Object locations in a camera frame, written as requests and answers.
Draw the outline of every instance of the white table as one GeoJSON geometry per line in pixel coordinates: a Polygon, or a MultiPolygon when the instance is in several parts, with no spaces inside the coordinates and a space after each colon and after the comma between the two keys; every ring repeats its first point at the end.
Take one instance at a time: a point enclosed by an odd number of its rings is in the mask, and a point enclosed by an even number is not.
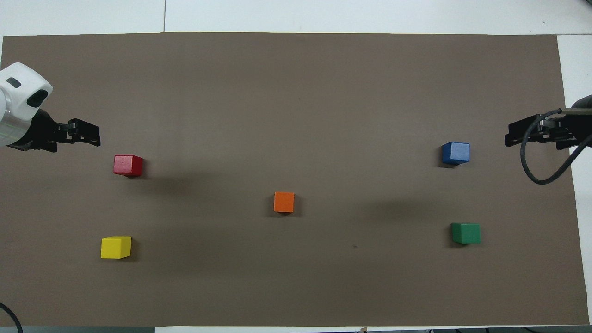
{"type": "MultiPolygon", "coordinates": [[[[0,39],[22,35],[171,31],[557,34],[565,105],[569,107],[579,98],[592,94],[592,5],[583,0],[0,0],[0,39]]],[[[560,106],[550,105],[549,109],[560,106]]],[[[589,317],[592,317],[592,175],[586,170],[591,166],[592,149],[584,150],[572,165],[589,317]]],[[[369,326],[368,329],[412,328],[369,326]]],[[[208,333],[358,330],[358,326],[157,328],[157,332],[208,333]]]]}

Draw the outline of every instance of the wooden block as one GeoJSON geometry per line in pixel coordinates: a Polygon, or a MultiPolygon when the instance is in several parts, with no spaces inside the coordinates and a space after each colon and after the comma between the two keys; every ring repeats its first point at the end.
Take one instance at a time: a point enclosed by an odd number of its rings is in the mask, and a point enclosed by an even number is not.
{"type": "Polygon", "coordinates": [[[481,227],[477,223],[453,223],[452,240],[459,244],[479,244],[481,227]]]}
{"type": "Polygon", "coordinates": [[[101,258],[121,259],[131,254],[131,237],[114,236],[101,240],[101,258]]]}
{"type": "Polygon", "coordinates": [[[442,146],[442,162],[459,165],[471,159],[471,145],[466,142],[452,141],[442,146]]]}
{"type": "Polygon", "coordinates": [[[294,193],[276,192],[274,196],[274,212],[293,213],[294,193]]]}
{"type": "Polygon", "coordinates": [[[128,177],[141,176],[143,161],[143,158],[136,155],[115,155],[113,173],[128,177]]]}

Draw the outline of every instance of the orange cube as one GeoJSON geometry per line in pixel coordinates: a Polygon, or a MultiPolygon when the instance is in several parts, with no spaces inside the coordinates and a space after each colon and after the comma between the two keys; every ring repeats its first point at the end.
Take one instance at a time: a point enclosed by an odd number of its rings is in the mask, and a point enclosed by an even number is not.
{"type": "Polygon", "coordinates": [[[274,212],[293,213],[294,193],[276,192],[274,196],[274,212]]]}

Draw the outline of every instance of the red cube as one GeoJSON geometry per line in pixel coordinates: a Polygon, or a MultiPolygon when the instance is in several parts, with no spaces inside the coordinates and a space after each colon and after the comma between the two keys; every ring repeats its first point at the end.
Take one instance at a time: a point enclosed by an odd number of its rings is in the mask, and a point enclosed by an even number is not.
{"type": "Polygon", "coordinates": [[[136,155],[115,155],[113,173],[128,177],[141,176],[143,161],[143,158],[136,155]]]}

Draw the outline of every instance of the black cable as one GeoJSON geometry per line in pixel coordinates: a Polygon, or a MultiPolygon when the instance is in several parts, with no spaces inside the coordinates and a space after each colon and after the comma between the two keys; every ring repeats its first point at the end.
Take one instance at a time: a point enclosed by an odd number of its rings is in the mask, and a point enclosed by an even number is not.
{"type": "MultiPolygon", "coordinates": [[[[489,333],[489,327],[484,327],[485,328],[485,333],[489,333]]],[[[462,333],[460,329],[455,328],[454,329],[456,331],[456,333],[462,333]]]]}
{"type": "Polygon", "coordinates": [[[537,117],[535,119],[535,121],[532,122],[532,124],[530,124],[530,126],[528,127],[528,129],[526,130],[526,133],[524,134],[524,138],[522,139],[522,144],[520,145],[520,161],[522,163],[522,168],[524,169],[524,172],[526,173],[526,175],[528,176],[528,178],[530,178],[530,180],[532,180],[533,182],[539,184],[539,185],[545,185],[545,184],[549,184],[550,182],[553,182],[554,180],[556,180],[557,178],[559,178],[559,176],[561,176],[565,170],[567,170],[567,168],[570,167],[571,163],[575,160],[576,157],[578,157],[578,155],[584,150],[584,148],[586,148],[586,146],[592,142],[592,134],[588,135],[579,145],[578,148],[576,148],[574,150],[574,152],[570,155],[570,157],[568,157],[565,162],[563,162],[563,164],[559,167],[559,169],[557,169],[557,171],[555,171],[554,174],[552,174],[549,178],[547,179],[543,179],[540,180],[538,178],[536,178],[532,172],[530,171],[530,169],[528,168],[528,165],[526,165],[526,143],[528,142],[528,138],[530,136],[530,134],[532,133],[532,130],[535,129],[536,125],[543,119],[552,116],[554,114],[558,114],[561,113],[561,109],[557,109],[557,110],[553,110],[553,111],[549,111],[539,117],[537,117]]]}
{"type": "Polygon", "coordinates": [[[6,305],[4,305],[2,303],[0,303],[0,309],[4,310],[6,313],[8,313],[10,318],[12,318],[12,321],[14,321],[14,325],[17,327],[18,333],[22,333],[21,322],[18,321],[17,315],[15,315],[11,309],[9,309],[6,305]]]}
{"type": "Polygon", "coordinates": [[[543,332],[535,331],[534,329],[530,329],[528,327],[522,327],[522,328],[524,328],[525,330],[532,332],[532,333],[543,333],[543,332]]]}

